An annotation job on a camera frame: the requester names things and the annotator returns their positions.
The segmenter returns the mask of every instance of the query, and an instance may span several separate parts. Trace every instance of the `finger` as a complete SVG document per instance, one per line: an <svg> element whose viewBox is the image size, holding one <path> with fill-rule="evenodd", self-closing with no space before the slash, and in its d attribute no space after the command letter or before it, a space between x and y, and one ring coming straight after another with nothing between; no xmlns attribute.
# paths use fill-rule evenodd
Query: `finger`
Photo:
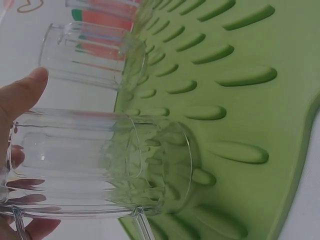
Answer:
<svg viewBox="0 0 320 240"><path fill-rule="evenodd" d="M60 220L34 219L25 228L32 240L42 240L52 233L60 224Z"/></svg>
<svg viewBox="0 0 320 240"><path fill-rule="evenodd" d="M22 147L19 145L13 145L11 149L11 163L13 169L19 167L25 160L25 154L22 151Z"/></svg>
<svg viewBox="0 0 320 240"><path fill-rule="evenodd" d="M0 217L0 239L19 240L17 233L7 224L6 220Z"/></svg>
<svg viewBox="0 0 320 240"><path fill-rule="evenodd" d="M0 110L8 124L38 102L47 82L48 71L39 67L22 80L0 88Z"/></svg>
<svg viewBox="0 0 320 240"><path fill-rule="evenodd" d="M0 218L4 219L8 225L12 224L15 221L13 216L1 215Z"/></svg>

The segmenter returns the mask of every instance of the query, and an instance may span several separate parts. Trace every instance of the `silicone mat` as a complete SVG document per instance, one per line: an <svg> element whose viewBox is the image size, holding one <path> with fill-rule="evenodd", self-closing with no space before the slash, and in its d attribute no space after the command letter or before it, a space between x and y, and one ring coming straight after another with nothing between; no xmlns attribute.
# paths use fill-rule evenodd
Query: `silicone mat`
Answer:
<svg viewBox="0 0 320 240"><path fill-rule="evenodd" d="M147 74L115 110L163 115L199 145L196 191L150 217L157 240L275 240L319 106L315 0L160 0L141 34ZM121 220L138 240L130 219Z"/></svg>

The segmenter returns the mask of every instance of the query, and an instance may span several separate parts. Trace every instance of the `oval bump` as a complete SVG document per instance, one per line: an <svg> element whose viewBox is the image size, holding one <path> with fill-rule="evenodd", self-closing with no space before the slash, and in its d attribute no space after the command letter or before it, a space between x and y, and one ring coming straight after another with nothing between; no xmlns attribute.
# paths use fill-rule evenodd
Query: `oval bump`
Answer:
<svg viewBox="0 0 320 240"><path fill-rule="evenodd" d="M167 76L177 71L178 68L179 68L178 64L171 64L171 65L164 66L163 68L160 68L156 71L155 76L156 77Z"/></svg>
<svg viewBox="0 0 320 240"><path fill-rule="evenodd" d="M176 216L166 215L163 217L168 227L176 232L183 240L198 240L199 233L189 224L177 218Z"/></svg>
<svg viewBox="0 0 320 240"><path fill-rule="evenodd" d="M251 144L234 141L216 141L207 150L221 158L247 164L264 164L269 159L266 150Z"/></svg>
<svg viewBox="0 0 320 240"><path fill-rule="evenodd" d="M166 6L168 6L168 5L169 5L169 3L171 3L171 1L172 1L172 0L166 0L166 2L164 2L164 4L163 4L163 5L159 6L159 10L164 9Z"/></svg>
<svg viewBox="0 0 320 240"><path fill-rule="evenodd" d="M196 168L192 172L192 181L201 185L213 186L216 184L217 179L212 174L200 168Z"/></svg>
<svg viewBox="0 0 320 240"><path fill-rule="evenodd" d="M182 114L188 119L208 121L224 118L227 111L221 106L190 106Z"/></svg>
<svg viewBox="0 0 320 240"><path fill-rule="evenodd" d="M138 108L128 109L125 111L125 114L128 114L130 116L138 116L140 114L140 109Z"/></svg>
<svg viewBox="0 0 320 240"><path fill-rule="evenodd" d="M166 190L166 193L168 194L168 197L170 199L174 199L174 200L179 200L180 199L179 191L175 187L173 187L172 185L166 184L165 185L165 190Z"/></svg>
<svg viewBox="0 0 320 240"><path fill-rule="evenodd" d="M217 73L215 82L224 87L238 87L269 82L277 77L277 70L269 66L230 69Z"/></svg>
<svg viewBox="0 0 320 240"><path fill-rule="evenodd" d="M187 93L187 92L190 92L190 91L196 89L197 85L198 85L198 83L193 80L173 81L168 85L166 92L168 94Z"/></svg>
<svg viewBox="0 0 320 240"><path fill-rule="evenodd" d="M155 89L148 89L148 90L144 90L138 93L138 96L141 99L149 99L152 98L154 95L156 95L157 90Z"/></svg>
<svg viewBox="0 0 320 240"><path fill-rule="evenodd" d="M202 206L196 206L193 214L201 223L227 239L241 240L248 236L248 231L226 214Z"/></svg>
<svg viewBox="0 0 320 240"><path fill-rule="evenodd" d="M166 57L166 54L164 52L155 53L149 58L148 65L149 66L156 65L160 63L165 57Z"/></svg>
<svg viewBox="0 0 320 240"><path fill-rule="evenodd" d="M222 45L213 48L210 51L206 51L209 53L204 53L203 55L198 56L196 59L191 62L195 65L207 64L220 59L223 59L234 52L235 48L231 45Z"/></svg>
<svg viewBox="0 0 320 240"><path fill-rule="evenodd" d="M150 146L150 147L158 147L158 146L161 146L161 143L157 140L154 140L154 139L147 139L145 140L145 144L147 146Z"/></svg>
<svg viewBox="0 0 320 240"><path fill-rule="evenodd" d="M132 93L127 93L124 96L124 100L127 101L127 102L131 101L132 99L134 99L134 95Z"/></svg>
<svg viewBox="0 0 320 240"><path fill-rule="evenodd" d="M185 40L181 40L181 42L175 47L175 50L179 53L195 47L200 44L203 40L205 40L206 35L203 33L197 33L196 35L192 35Z"/></svg>
<svg viewBox="0 0 320 240"><path fill-rule="evenodd" d="M138 85L141 85L143 83L145 83L146 81L148 81L149 76L143 76L142 78L140 78L140 80L138 81Z"/></svg>
<svg viewBox="0 0 320 240"><path fill-rule="evenodd" d="M186 3L188 3L189 5L185 4L184 9L182 9L179 14L181 16L186 15L195 10L196 8L200 7L205 2L206 0L187 1Z"/></svg>
<svg viewBox="0 0 320 240"><path fill-rule="evenodd" d="M180 7L185 2L186 2L186 0L178 0L173 6L170 6L168 8L167 12L171 13L172 11L176 10L178 7Z"/></svg>
<svg viewBox="0 0 320 240"><path fill-rule="evenodd" d="M186 136L181 133L167 132L162 138L171 145L185 146L188 144Z"/></svg>
<svg viewBox="0 0 320 240"><path fill-rule="evenodd" d="M145 160L145 163L147 164L151 164L151 165L162 165L162 160L161 159L157 159L157 158L153 158L153 157L148 157Z"/></svg>
<svg viewBox="0 0 320 240"><path fill-rule="evenodd" d="M153 6L153 9L157 9L163 2L164 0L157 0L155 1L155 5Z"/></svg>
<svg viewBox="0 0 320 240"><path fill-rule="evenodd" d="M184 31L185 31L186 27L185 26L180 26L177 29L175 29L173 32L171 32L170 34L168 34L166 37L164 37L164 39L162 40L162 42L167 43L177 37L179 37Z"/></svg>
<svg viewBox="0 0 320 240"><path fill-rule="evenodd" d="M155 239L157 240L169 240L168 235L164 230L162 230L159 225L157 225L155 222L152 220L148 219L150 222L150 227L152 228L152 232L154 234Z"/></svg>
<svg viewBox="0 0 320 240"><path fill-rule="evenodd" d="M154 116L169 116L170 111L165 107L155 107L146 109L143 115L154 115Z"/></svg>
<svg viewBox="0 0 320 240"><path fill-rule="evenodd" d="M146 54L150 54L155 49L155 45L150 45L145 49Z"/></svg>
<svg viewBox="0 0 320 240"><path fill-rule="evenodd" d="M149 31L150 29L152 29L157 24L157 22L159 22L159 20L160 20L160 17L157 17L152 23L150 23L149 26L146 27L145 30Z"/></svg>
<svg viewBox="0 0 320 240"><path fill-rule="evenodd" d="M239 17L238 19L232 20L229 23L223 24L222 27L227 31L240 29L270 17L275 13L275 11L276 9L273 6L267 4L257 11L251 12L245 16Z"/></svg>
<svg viewBox="0 0 320 240"><path fill-rule="evenodd" d="M155 30L152 35L157 35L158 33L162 32L163 30L165 30L170 24L170 21L167 20L165 21L160 27L157 28L157 30Z"/></svg>
<svg viewBox="0 0 320 240"><path fill-rule="evenodd" d="M222 4L210 9L209 11L203 13L201 16L197 17L200 22L205 22L214 17L228 11L236 4L236 0L226 0Z"/></svg>

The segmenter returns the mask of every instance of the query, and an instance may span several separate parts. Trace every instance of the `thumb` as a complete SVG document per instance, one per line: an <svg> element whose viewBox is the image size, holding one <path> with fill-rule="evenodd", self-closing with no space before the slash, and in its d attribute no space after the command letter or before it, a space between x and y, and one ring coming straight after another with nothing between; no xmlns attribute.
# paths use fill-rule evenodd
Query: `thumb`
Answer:
<svg viewBox="0 0 320 240"><path fill-rule="evenodd" d="M38 67L27 77L0 88L0 111L8 123L38 102L47 86L48 75L45 68Z"/></svg>

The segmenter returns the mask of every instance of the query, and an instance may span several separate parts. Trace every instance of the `hand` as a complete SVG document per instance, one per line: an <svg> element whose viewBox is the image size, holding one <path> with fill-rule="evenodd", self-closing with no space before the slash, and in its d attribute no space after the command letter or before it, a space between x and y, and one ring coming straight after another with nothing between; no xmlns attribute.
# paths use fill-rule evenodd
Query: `hand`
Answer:
<svg viewBox="0 0 320 240"><path fill-rule="evenodd" d="M0 169L5 167L11 123L31 109L39 100L48 82L45 68L37 68L29 76L0 88ZM19 149L12 153L12 160L19 165L22 158ZM0 240L19 240L10 227L11 217L0 216ZM59 225L59 220L34 219L25 228L30 240L42 240Z"/></svg>

